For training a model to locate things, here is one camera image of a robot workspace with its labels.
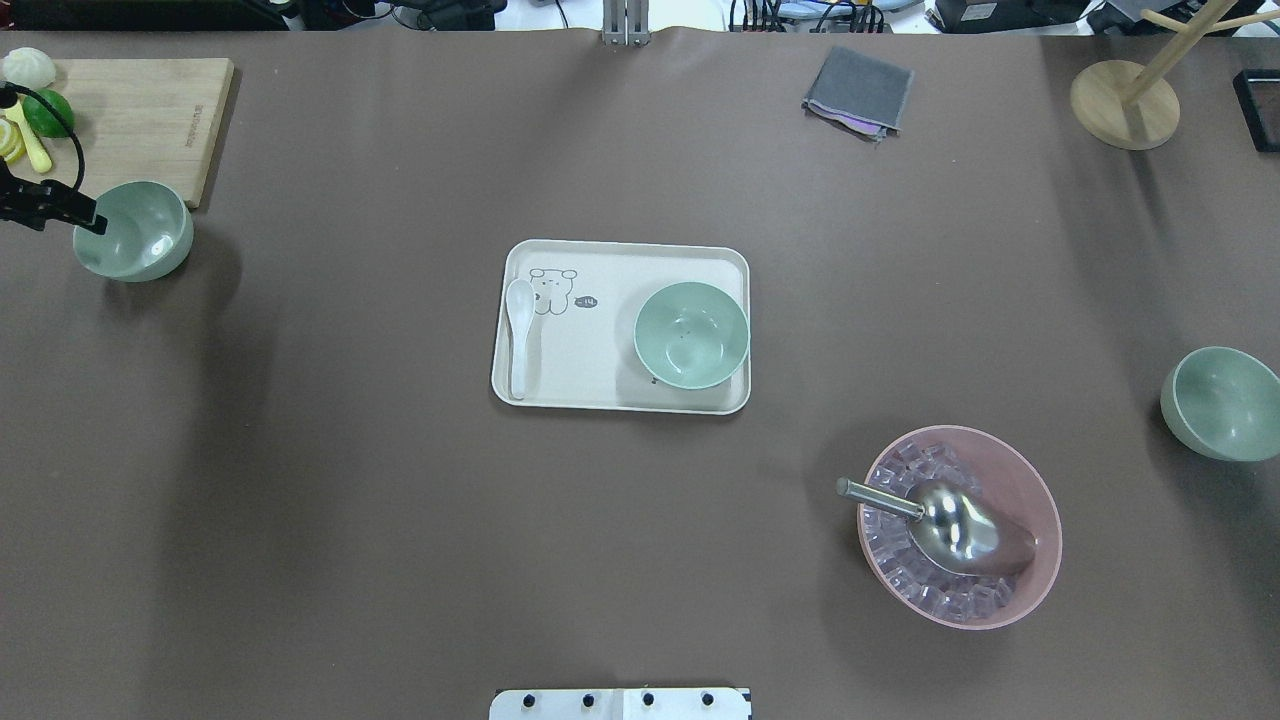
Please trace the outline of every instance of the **lemon slice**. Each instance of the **lemon slice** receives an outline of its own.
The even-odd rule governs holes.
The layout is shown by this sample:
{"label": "lemon slice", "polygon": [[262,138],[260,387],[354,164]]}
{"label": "lemon slice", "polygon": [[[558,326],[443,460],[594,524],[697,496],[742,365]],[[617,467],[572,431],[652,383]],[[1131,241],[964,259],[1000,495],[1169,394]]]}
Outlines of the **lemon slice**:
{"label": "lemon slice", "polygon": [[27,150],[22,141],[22,131],[8,118],[0,118],[0,155],[5,163],[13,163]]}

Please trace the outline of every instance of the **wooden cutting board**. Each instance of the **wooden cutting board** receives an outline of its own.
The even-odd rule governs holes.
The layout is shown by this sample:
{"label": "wooden cutting board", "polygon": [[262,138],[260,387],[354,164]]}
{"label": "wooden cutting board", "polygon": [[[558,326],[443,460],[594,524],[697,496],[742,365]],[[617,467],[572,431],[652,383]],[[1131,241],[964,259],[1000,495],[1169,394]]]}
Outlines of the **wooden cutting board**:
{"label": "wooden cutting board", "polygon": [[[81,192],[97,197],[124,182],[152,179],[177,190],[188,206],[200,205],[232,85],[229,59],[54,63],[58,79],[50,87],[70,102],[84,146]],[[13,174],[72,184],[72,141],[41,141],[54,160],[52,172],[37,174],[23,156],[10,165]]]}

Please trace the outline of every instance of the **metal scoop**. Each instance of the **metal scoop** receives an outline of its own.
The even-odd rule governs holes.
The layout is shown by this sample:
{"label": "metal scoop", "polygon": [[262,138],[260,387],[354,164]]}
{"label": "metal scoop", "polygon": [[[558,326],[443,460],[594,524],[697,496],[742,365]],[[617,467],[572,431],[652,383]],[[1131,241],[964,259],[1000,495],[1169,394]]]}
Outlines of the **metal scoop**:
{"label": "metal scoop", "polygon": [[918,483],[906,498],[849,478],[836,480],[836,492],[906,518],[920,552],[956,575],[1012,575],[1036,557],[1034,536],[946,480]]}

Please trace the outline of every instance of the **white bracket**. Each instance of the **white bracket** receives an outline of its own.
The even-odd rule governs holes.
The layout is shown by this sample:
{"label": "white bracket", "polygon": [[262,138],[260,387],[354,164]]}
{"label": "white bracket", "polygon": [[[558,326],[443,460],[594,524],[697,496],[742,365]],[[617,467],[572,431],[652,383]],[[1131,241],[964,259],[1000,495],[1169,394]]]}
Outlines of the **white bracket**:
{"label": "white bracket", "polygon": [[502,691],[489,720],[751,720],[745,688]]}
{"label": "white bracket", "polygon": [[649,45],[649,0],[604,0],[605,45]]}

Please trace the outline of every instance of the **scoop handle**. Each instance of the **scoop handle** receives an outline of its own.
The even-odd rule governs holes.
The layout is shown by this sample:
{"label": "scoop handle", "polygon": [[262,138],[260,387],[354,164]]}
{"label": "scoop handle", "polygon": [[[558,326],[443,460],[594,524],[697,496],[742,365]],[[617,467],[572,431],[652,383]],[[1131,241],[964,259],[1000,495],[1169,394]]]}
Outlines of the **scoop handle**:
{"label": "scoop handle", "polygon": [[849,500],[865,502],[877,510],[892,512],[893,515],[901,515],[911,521],[919,520],[924,516],[924,507],[922,507],[919,502],[911,502],[910,500],[878,491],[870,486],[855,483],[849,478],[840,478],[836,480],[836,493],[841,497],[847,497]]}

